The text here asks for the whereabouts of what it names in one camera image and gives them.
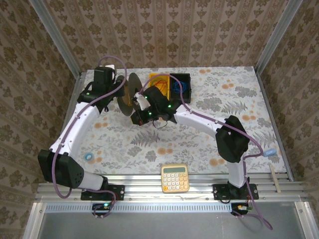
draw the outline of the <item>blue marker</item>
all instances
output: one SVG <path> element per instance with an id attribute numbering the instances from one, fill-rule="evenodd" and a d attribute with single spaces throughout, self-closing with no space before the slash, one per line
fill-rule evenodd
<path id="1" fill-rule="evenodd" d="M 275 148 L 272 148 L 272 149 L 268 149 L 268 150 L 264 151 L 263 156 L 270 157 L 270 156 L 274 156 L 275 154 L 277 154 L 277 150 Z"/>

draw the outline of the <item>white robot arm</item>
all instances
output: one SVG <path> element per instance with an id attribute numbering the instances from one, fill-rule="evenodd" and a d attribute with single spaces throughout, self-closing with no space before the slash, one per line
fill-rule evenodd
<path id="1" fill-rule="evenodd" d="M 42 173 L 46 181 L 52 182 L 52 159 L 57 152 L 62 138 L 67 134 L 61 149 L 58 152 L 58 159 L 55 168 L 55 177 L 57 184 L 70 188 L 85 188 L 91 190 L 103 190 L 108 188 L 107 178 L 83 170 L 76 163 L 74 158 L 77 156 L 79 146 L 89 127 L 99 116 L 102 109 L 107 108 L 108 103 L 115 96 L 123 96 L 124 90 L 118 91 L 116 95 L 112 95 L 99 101 L 98 104 L 89 106 L 78 118 L 76 123 L 69 130 L 73 119 L 78 117 L 84 107 L 86 107 L 93 99 L 110 92 L 121 82 L 115 81 L 114 65 L 106 67 L 98 67 L 95 69 L 94 82 L 91 83 L 92 90 L 89 86 L 80 94 L 78 104 L 74 114 L 62 132 L 59 139 L 50 147 L 50 150 L 42 150 L 38 156 Z M 227 161 L 229 169 L 229 183 L 235 188 L 241 188 L 245 184 L 243 163 L 241 156 L 248 148 L 249 140 L 242 136 L 237 139 L 236 133 L 226 131 L 222 125 L 217 122 L 200 117 L 192 113 L 192 109 L 187 109 L 178 101 L 168 101 L 156 87 L 150 87 L 143 92 L 143 95 L 137 93 L 135 97 L 141 110 L 135 111 L 132 116 L 134 124 L 143 125 L 151 120 L 157 120 L 162 117 L 174 123 L 184 124 L 195 129 L 205 132 L 216 139 L 218 152 L 221 157 Z M 208 114 L 200 113 L 202 116 L 211 117 Z M 227 122 L 230 119 L 217 119 L 220 122 Z"/>

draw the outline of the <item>patterned wallpaper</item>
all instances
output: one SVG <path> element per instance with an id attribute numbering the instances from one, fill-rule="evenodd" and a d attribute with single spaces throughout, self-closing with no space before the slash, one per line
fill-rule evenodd
<path id="1" fill-rule="evenodd" d="M 74 78 L 27 0 L 0 0 L 0 36 L 0 238 L 20 238 Z"/>
<path id="2" fill-rule="evenodd" d="M 297 180 L 319 213 L 319 1 L 303 1 L 262 73 Z"/>
<path id="3" fill-rule="evenodd" d="M 45 0 L 83 71 L 105 54 L 129 68 L 254 66 L 288 0 Z"/>

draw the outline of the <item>aluminum frame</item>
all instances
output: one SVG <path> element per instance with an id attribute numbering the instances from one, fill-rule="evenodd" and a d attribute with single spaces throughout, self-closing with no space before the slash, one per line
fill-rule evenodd
<path id="1" fill-rule="evenodd" d="M 74 112 L 76 104 L 77 104 L 77 99 L 79 97 L 80 92 L 82 92 L 82 90 L 83 90 L 85 76 L 86 76 L 86 72 L 81 73 L 78 76 L 78 78 L 74 84 L 74 88 L 73 88 L 71 99 L 69 102 L 69 106 L 68 106 L 68 109 L 66 111 L 66 115 L 65 115 L 65 118 L 63 121 L 63 126 L 62 126 L 61 132 L 64 131 L 64 128 L 67 126 L 67 124 L 69 123 L 69 120 L 71 119 L 71 117 L 73 115 L 73 112 Z"/>
<path id="2" fill-rule="evenodd" d="M 257 74 L 261 75 L 265 69 L 267 63 L 269 62 L 271 56 L 275 52 L 279 42 L 283 38 L 290 22 L 293 20 L 296 12 L 298 11 L 303 0 L 290 0 L 281 15 L 272 35 L 270 36 L 256 66 L 255 71 Z"/>
<path id="3" fill-rule="evenodd" d="M 271 121 L 271 123 L 273 125 L 273 129 L 274 129 L 274 133 L 275 133 L 275 136 L 276 136 L 276 139 L 277 139 L 277 142 L 278 142 L 279 149 L 280 149 L 280 151 L 282 153 L 282 157 L 283 157 L 283 161 L 284 161 L 284 164 L 285 164 L 285 167 L 286 167 L 286 171 L 287 171 L 288 177 L 289 177 L 289 179 L 291 181 L 294 181 L 295 179 L 294 179 L 293 173 L 291 171 L 291 168 L 290 168 L 290 165 L 289 165 L 286 153 L 285 153 L 283 142 L 281 141 L 281 138 L 280 138 L 280 134 L 279 134 L 279 131 L 278 131 L 278 128 L 277 128 L 277 125 L 276 125 L 276 121 L 275 121 L 273 112 L 272 112 L 270 104 L 269 104 L 269 100 L 268 100 L 268 97 L 267 97 L 267 94 L 266 94 L 266 91 L 265 91 L 265 87 L 263 85 L 263 82 L 261 80 L 260 75 L 258 73 L 256 73 L 256 76 L 257 76 L 257 80 L 258 80 L 258 83 L 259 83 L 259 86 L 260 86 L 261 94 L 264 97 L 264 101 L 265 101 L 265 104 L 266 104 L 266 108 L 267 108 L 267 111 L 268 111 L 268 114 L 269 114 L 270 121 Z"/>
<path id="4" fill-rule="evenodd" d="M 204 174 L 189 175 L 190 190 L 187 193 L 164 194 L 161 191 L 160 175 L 105 175 L 110 184 L 124 184 L 125 199 L 119 202 L 119 206 L 132 205 L 144 206 L 150 204 L 170 204 L 176 205 L 218 205 L 219 201 L 214 200 L 212 184 L 226 183 L 228 174 Z M 302 182 L 292 182 L 287 173 L 278 173 L 276 177 L 282 190 L 277 193 L 274 180 L 270 173 L 249 174 L 251 183 L 257 184 L 260 199 L 257 203 L 263 202 L 295 202 L 299 212 L 299 218 L 305 237 L 307 239 L 318 238 L 318 228 L 314 216 L 307 201 L 307 194 L 303 190 Z M 68 192 L 68 188 L 59 186 L 62 194 Z M 48 205 L 92 205 L 92 201 L 81 201 L 81 190 L 74 189 L 68 199 L 59 198 L 53 188 L 52 183 L 42 183 L 39 185 L 35 203 L 26 226 L 24 239 L 37 238 L 43 214 L 46 213 Z M 232 202 L 244 202 L 245 200 L 232 200 Z"/>

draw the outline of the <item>blue object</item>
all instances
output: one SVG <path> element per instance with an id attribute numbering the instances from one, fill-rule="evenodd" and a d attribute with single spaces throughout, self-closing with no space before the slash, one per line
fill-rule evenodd
<path id="1" fill-rule="evenodd" d="M 87 153 L 84 158 L 86 161 L 92 161 L 94 159 L 94 155 L 92 153 Z"/>
<path id="2" fill-rule="evenodd" d="M 263 156 L 264 157 L 270 157 L 270 156 L 273 156 L 275 154 L 277 154 L 277 150 L 275 148 L 272 148 L 272 149 L 264 151 Z"/>
<path id="3" fill-rule="evenodd" d="M 184 93 L 187 89 L 187 84 L 185 82 L 180 82 L 181 83 L 181 87 L 182 87 L 182 92 Z M 180 87 L 179 87 L 179 84 L 178 82 L 176 81 L 174 84 L 173 84 L 173 91 L 176 93 L 176 94 L 179 94 L 180 93 Z"/>

